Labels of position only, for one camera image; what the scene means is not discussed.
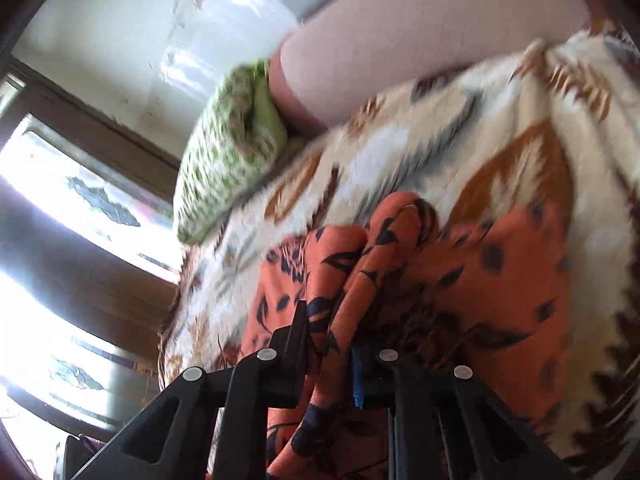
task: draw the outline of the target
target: orange fabric with black leaves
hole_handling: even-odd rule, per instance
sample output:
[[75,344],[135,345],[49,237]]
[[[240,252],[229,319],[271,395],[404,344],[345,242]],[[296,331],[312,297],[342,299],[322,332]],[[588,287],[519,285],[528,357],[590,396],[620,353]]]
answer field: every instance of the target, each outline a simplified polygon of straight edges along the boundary
[[424,200],[398,192],[365,228],[287,238],[262,266],[241,356],[291,324],[298,300],[310,365],[298,407],[269,412],[268,478],[386,478],[386,418],[350,397],[356,330],[427,368],[466,364],[539,433],[553,426],[569,314],[552,206],[441,230]]

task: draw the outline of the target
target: round metal pin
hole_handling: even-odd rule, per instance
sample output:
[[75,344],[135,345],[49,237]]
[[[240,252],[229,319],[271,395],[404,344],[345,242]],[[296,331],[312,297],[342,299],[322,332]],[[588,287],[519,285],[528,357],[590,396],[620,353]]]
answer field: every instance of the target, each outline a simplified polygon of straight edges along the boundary
[[263,348],[258,352],[260,361],[273,361],[277,356],[278,353],[273,348]]
[[470,379],[473,377],[474,371],[468,366],[460,365],[453,368],[453,374],[459,379]]
[[185,381],[197,381],[201,377],[202,377],[202,370],[200,370],[200,368],[195,366],[191,368],[187,368],[185,371],[182,372],[182,378]]
[[392,348],[385,348],[378,353],[378,357],[380,357],[380,360],[385,363],[392,363],[393,361],[398,360],[398,352]]

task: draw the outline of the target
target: white wall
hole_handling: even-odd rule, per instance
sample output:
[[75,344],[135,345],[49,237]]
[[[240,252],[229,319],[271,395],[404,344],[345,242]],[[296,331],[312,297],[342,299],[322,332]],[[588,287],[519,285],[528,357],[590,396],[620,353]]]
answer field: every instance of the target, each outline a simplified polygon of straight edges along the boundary
[[[188,52],[184,31],[191,25],[185,20],[194,19],[193,7],[194,0],[47,0],[14,56],[180,157],[203,98],[163,80],[160,68],[170,40],[186,41],[182,48]],[[225,16],[219,32],[229,23],[242,28],[246,11],[236,12],[228,5],[220,10]],[[294,24],[295,18],[284,9],[276,25],[252,22],[253,29],[263,30],[249,43],[239,34],[230,44],[228,34],[216,34],[216,24],[209,23],[210,48],[203,55],[219,77],[238,62],[268,56]]]

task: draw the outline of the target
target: beige blanket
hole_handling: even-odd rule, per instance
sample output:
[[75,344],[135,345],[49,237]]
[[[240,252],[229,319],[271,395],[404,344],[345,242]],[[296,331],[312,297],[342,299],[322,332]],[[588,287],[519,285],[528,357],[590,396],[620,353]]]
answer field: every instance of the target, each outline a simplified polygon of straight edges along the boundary
[[552,447],[580,478],[613,478],[639,436],[640,93],[622,67],[637,54],[624,39],[580,33],[372,98],[188,254],[161,382],[235,363],[258,266],[286,235],[364,224],[398,189],[428,200],[442,223],[552,200],[568,225],[573,303]]

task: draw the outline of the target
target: green pillow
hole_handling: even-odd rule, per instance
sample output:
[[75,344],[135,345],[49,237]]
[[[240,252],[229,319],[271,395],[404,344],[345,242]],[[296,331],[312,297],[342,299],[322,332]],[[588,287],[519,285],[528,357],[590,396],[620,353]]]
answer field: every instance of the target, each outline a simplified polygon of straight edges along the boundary
[[287,143],[265,60],[229,73],[196,122],[174,195],[178,240],[195,244],[267,174]]

